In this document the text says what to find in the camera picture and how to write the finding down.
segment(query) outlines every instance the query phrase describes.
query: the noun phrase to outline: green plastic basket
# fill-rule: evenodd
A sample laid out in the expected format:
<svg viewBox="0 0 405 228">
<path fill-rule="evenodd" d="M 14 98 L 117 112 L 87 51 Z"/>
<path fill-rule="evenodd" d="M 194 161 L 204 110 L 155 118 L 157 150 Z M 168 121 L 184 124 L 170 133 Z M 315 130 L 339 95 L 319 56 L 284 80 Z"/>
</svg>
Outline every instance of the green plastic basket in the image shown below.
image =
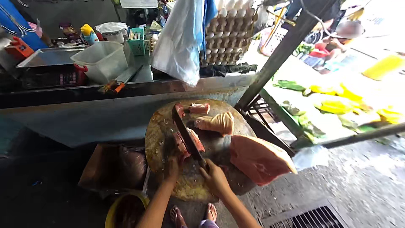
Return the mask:
<svg viewBox="0 0 405 228">
<path fill-rule="evenodd" d="M 134 53 L 134 56 L 141 56 L 145 54 L 145 41 L 144 41 L 144 32 L 143 28 L 131 28 L 133 32 L 140 32 L 140 38 L 139 39 L 134 39 L 130 40 L 128 39 L 127 42 L 129 46 L 131 47 L 132 52 Z"/>
</svg>

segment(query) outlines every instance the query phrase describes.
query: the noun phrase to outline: meat slice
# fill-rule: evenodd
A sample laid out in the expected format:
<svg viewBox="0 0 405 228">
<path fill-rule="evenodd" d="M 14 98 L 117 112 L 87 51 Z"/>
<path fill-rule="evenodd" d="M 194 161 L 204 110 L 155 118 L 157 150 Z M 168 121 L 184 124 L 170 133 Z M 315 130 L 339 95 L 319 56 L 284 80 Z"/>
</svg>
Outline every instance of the meat slice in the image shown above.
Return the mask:
<svg viewBox="0 0 405 228">
<path fill-rule="evenodd" d="M 175 104 L 175 107 L 176 107 L 176 111 L 179 114 L 180 118 L 185 117 L 183 105 L 180 103 L 177 103 L 177 104 Z"/>
<path fill-rule="evenodd" d="M 224 112 L 214 117 L 202 116 L 197 117 L 195 126 L 201 130 L 217 131 L 224 135 L 232 135 L 233 132 L 233 116 L 231 112 Z"/>
<path fill-rule="evenodd" d="M 190 107 L 188 107 L 188 110 L 190 111 L 191 114 L 208 114 L 209 112 L 209 103 L 205 104 L 191 104 Z"/>
<path fill-rule="evenodd" d="M 190 128 L 187 128 L 187 131 L 190 134 L 191 139 L 196 144 L 198 151 L 205 153 L 205 148 L 204 148 L 203 144 L 201 143 L 200 138 L 198 138 L 198 135 Z M 177 148 L 181 152 L 180 157 L 179 157 L 179 163 L 182 164 L 186 158 L 191 156 L 191 154 L 187 151 L 187 148 L 184 143 L 184 139 L 181 136 L 180 132 L 173 132 L 173 137 L 175 139 Z"/>
<path fill-rule="evenodd" d="M 230 162 L 259 186 L 269 184 L 282 174 L 297 173 L 285 150 L 256 137 L 232 136 L 230 153 Z"/>
<path fill-rule="evenodd" d="M 204 148 L 203 144 L 201 143 L 200 138 L 198 137 L 197 133 L 195 133 L 190 128 L 187 128 L 187 131 L 190 134 L 191 139 L 194 141 L 195 145 L 197 146 L 197 150 L 205 153 L 205 148 Z"/>
<path fill-rule="evenodd" d="M 173 137 L 175 139 L 176 146 L 180 151 L 179 163 L 182 164 L 186 158 L 191 156 L 191 154 L 187 151 L 180 132 L 173 132 Z"/>
</svg>

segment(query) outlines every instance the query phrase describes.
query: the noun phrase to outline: white plastic bag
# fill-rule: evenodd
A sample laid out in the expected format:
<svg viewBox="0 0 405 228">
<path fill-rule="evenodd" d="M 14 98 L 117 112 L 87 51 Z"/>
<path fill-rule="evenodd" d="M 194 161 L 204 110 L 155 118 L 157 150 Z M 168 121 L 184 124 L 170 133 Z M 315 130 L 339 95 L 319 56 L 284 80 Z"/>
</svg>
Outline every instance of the white plastic bag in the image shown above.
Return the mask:
<svg viewBox="0 0 405 228">
<path fill-rule="evenodd" d="M 297 171 L 315 166 L 328 166 L 329 151 L 321 145 L 303 148 L 292 158 L 292 161 Z"/>
<path fill-rule="evenodd" d="M 126 23 L 122 22 L 106 22 L 95 26 L 96 30 L 101 34 L 106 32 L 118 32 L 121 30 L 126 30 Z"/>
<path fill-rule="evenodd" d="M 203 0 L 177 0 L 153 50 L 151 66 L 195 87 L 200 79 Z"/>
</svg>

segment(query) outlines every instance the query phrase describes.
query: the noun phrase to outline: wooden chopping block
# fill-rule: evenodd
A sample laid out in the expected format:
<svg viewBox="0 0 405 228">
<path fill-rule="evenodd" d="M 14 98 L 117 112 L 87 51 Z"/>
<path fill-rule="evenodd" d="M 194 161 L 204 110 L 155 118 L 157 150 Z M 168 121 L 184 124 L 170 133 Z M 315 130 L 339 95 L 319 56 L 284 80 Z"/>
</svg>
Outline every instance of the wooden chopping block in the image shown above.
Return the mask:
<svg viewBox="0 0 405 228">
<path fill-rule="evenodd" d="M 255 184 L 230 162 L 230 136 L 222 137 L 218 132 L 200 130 L 194 126 L 194 121 L 197 117 L 215 116 L 230 111 L 235 121 L 234 134 L 256 136 L 246 120 L 232 106 L 223 101 L 212 99 L 171 102 L 157 110 L 151 117 L 145 135 L 145 153 L 149 168 L 156 176 L 160 177 L 160 181 L 163 179 L 167 157 L 176 153 L 172 132 L 177 131 L 177 128 L 171 118 L 172 109 L 176 103 L 181 103 L 184 106 L 186 113 L 186 116 L 183 117 L 184 124 L 197 133 L 205 147 L 205 153 L 203 153 L 202 156 L 204 158 L 210 158 L 217 165 L 228 168 L 225 175 L 233 192 L 241 195 L 253 189 Z M 209 103 L 209 113 L 207 115 L 190 114 L 187 108 L 191 106 L 192 103 Z M 182 200 L 200 202 L 218 201 L 218 199 L 209 192 L 204 178 L 198 171 L 198 167 L 198 163 L 194 161 L 192 157 L 184 161 L 183 171 L 178 184 L 172 192 L 172 196 Z"/>
</svg>

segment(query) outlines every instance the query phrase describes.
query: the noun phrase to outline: stacked egg trays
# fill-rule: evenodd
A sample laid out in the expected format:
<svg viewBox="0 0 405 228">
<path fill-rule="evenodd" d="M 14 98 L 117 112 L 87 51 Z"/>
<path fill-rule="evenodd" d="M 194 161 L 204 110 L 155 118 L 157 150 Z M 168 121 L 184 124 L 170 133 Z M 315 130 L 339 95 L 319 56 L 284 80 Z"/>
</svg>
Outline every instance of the stacked egg trays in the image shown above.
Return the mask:
<svg viewBox="0 0 405 228">
<path fill-rule="evenodd" d="M 235 65 L 249 47 L 256 20 L 253 8 L 222 8 L 205 28 L 207 58 L 200 53 L 201 66 Z"/>
</svg>

